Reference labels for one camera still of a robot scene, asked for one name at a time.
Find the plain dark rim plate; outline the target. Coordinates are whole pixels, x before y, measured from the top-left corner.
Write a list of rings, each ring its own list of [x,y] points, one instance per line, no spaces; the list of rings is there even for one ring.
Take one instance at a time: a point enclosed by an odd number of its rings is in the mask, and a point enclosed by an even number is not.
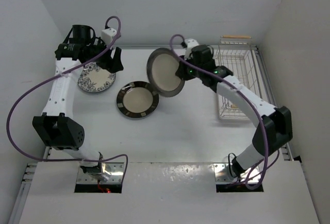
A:
[[[146,73],[152,88],[163,97],[174,97],[183,89],[185,83],[175,75],[179,61],[167,48],[154,50],[146,64]]]

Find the striped dark rim plate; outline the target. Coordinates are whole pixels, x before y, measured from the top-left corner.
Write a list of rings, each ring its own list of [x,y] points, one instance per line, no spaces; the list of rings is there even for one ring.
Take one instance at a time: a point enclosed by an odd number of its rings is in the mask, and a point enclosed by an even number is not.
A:
[[[150,83],[133,81],[123,86],[117,94],[117,108],[128,118],[145,118],[159,104],[159,94]]]

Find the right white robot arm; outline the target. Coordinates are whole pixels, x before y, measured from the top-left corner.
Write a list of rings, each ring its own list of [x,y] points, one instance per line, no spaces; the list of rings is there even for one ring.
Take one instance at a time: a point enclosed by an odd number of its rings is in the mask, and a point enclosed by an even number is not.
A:
[[[251,144],[230,162],[231,177],[240,177],[259,162],[267,165],[268,157],[293,138],[290,110],[264,101],[243,85],[230,69],[216,65],[209,46],[191,46],[186,42],[181,46],[186,52],[180,57],[177,76],[182,80],[200,79],[203,85],[235,104],[256,128]]]

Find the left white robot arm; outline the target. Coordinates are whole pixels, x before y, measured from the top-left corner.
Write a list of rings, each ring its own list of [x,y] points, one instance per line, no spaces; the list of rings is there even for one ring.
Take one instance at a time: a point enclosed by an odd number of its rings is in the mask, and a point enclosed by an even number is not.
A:
[[[120,61],[121,49],[114,56],[109,45],[119,33],[105,26],[97,38],[92,27],[73,25],[68,36],[55,51],[55,76],[51,93],[42,114],[34,116],[32,125],[43,143],[78,159],[85,174],[99,182],[111,177],[111,168],[103,162],[103,155],[91,148],[85,140],[85,130],[73,119],[73,103],[78,79],[84,66],[92,58],[102,54],[96,61],[109,73],[123,70]]]

